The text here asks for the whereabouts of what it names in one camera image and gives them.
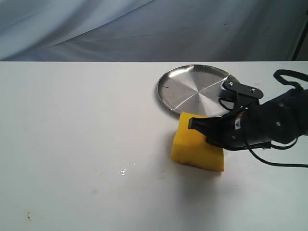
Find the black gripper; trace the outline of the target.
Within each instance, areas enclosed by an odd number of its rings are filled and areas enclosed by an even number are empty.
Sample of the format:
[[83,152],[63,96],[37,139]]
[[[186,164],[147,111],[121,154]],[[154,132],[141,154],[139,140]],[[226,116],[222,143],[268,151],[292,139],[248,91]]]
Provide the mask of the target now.
[[269,149],[271,139],[265,126],[266,119],[252,109],[236,115],[192,117],[188,122],[188,129],[205,135],[209,144],[229,151]]

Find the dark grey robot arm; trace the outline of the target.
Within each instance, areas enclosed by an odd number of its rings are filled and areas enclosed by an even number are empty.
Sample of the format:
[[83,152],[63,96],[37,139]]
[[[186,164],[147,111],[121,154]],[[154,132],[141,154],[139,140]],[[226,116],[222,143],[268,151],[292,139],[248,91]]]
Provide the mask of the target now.
[[291,89],[264,104],[233,109],[220,117],[192,117],[188,129],[230,151],[269,148],[272,141],[288,144],[308,134],[308,91]]

